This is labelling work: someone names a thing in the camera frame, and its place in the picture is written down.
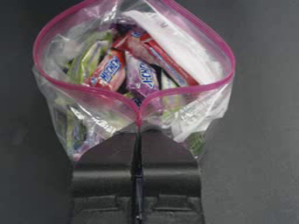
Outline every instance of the purple candy wrapper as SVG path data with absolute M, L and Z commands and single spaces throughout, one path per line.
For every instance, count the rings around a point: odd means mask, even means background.
M 156 72 L 140 59 L 136 59 L 129 52 L 125 52 L 126 63 L 126 90 L 140 98 L 145 98 L 158 90 Z
M 137 107 L 140 107 L 142 100 L 140 100 L 138 98 L 134 98 L 134 96 L 128 92 L 124 94 L 125 97 L 128 97 L 136 104 Z

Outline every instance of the red candy wrapper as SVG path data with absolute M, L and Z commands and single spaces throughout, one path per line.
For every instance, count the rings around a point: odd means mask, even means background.
M 134 57 L 137 57 L 148 64 L 157 65 L 154 57 L 141 45 L 140 38 L 142 37 L 144 33 L 145 31 L 142 30 L 130 30 L 124 37 L 120 37 L 116 40 L 112 46 L 120 50 L 130 52 Z
M 177 65 L 170 56 L 166 54 L 164 49 L 157 45 L 148 33 L 144 33 L 140 37 L 141 45 L 146 51 L 153 55 L 160 67 L 172 76 L 172 79 L 180 87 L 198 85 L 198 82 L 192 76 L 184 71 Z
M 86 79 L 86 84 L 92 87 L 117 91 L 125 80 L 125 67 L 124 53 L 118 50 L 110 50 L 101 60 L 94 73 Z

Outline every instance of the candy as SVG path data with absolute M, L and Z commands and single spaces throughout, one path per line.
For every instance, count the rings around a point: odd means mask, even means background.
M 126 61 L 126 90 L 134 96 L 145 98 L 158 90 L 154 70 L 140 59 L 136 59 L 129 52 L 125 52 Z
M 177 88 L 177 85 L 174 84 L 173 80 L 166 77 L 166 74 L 161 72 L 161 89 L 168 88 Z
M 101 57 L 104 56 L 110 43 L 112 31 L 93 33 L 84 44 L 82 50 L 70 62 L 68 76 L 76 84 L 82 84 L 84 80 L 93 74 Z
M 166 52 L 172 60 L 200 85 L 210 84 L 222 78 L 222 69 L 218 60 L 213 59 L 210 44 L 198 41 L 192 34 L 192 26 L 177 18 L 169 21 L 170 15 L 161 13 L 128 10 L 122 16 L 132 18 L 137 25 L 149 33 L 157 45 Z
M 154 40 L 150 38 L 148 33 L 144 33 L 140 37 L 142 47 L 153 55 L 157 60 L 158 65 L 172 76 L 172 79 L 180 87 L 198 85 L 197 81 L 192 76 L 184 71 L 184 69 L 177 65 L 170 56 L 166 54 L 164 49 L 157 45 Z
M 204 138 L 201 132 L 193 132 L 182 143 L 184 147 L 190 151 L 192 155 L 197 158 L 202 153 Z
M 88 129 L 72 112 L 58 104 L 50 110 L 54 130 L 68 153 L 72 154 L 80 152 L 84 147 L 88 140 Z
M 124 53 L 118 50 L 110 50 L 85 83 L 92 87 L 117 91 L 125 79 L 125 66 Z
M 154 57 L 149 54 L 140 42 L 142 33 L 142 30 L 130 30 L 124 37 L 120 37 L 116 40 L 113 47 L 120 50 L 129 51 L 134 57 L 145 61 L 148 64 L 156 64 Z

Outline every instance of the plastic bag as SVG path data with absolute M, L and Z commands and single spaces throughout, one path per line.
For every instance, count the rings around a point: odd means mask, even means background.
M 162 69 L 161 90 L 145 96 L 140 107 L 112 87 L 93 87 L 98 77 L 84 82 L 108 48 L 122 47 L 126 41 L 116 28 L 125 32 L 132 27 L 137 31 L 126 37 L 132 41 L 125 50 Z M 182 144 L 196 158 L 201 155 L 205 130 L 228 107 L 234 58 L 220 36 L 176 2 L 96 0 L 74 5 L 44 26 L 33 63 L 70 159 L 77 160 L 118 131 L 150 128 Z

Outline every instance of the gray surface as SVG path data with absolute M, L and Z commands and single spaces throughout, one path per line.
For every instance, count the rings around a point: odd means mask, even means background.
M 299 222 L 297 1 L 180 0 L 228 41 L 237 77 L 201 161 L 208 224 Z M 72 1 L 1 7 L 0 216 L 5 224 L 65 224 L 70 165 L 36 88 L 32 44 Z
M 208 224 L 299 223 L 299 2 L 178 1 L 237 59 L 230 104 L 201 161 Z

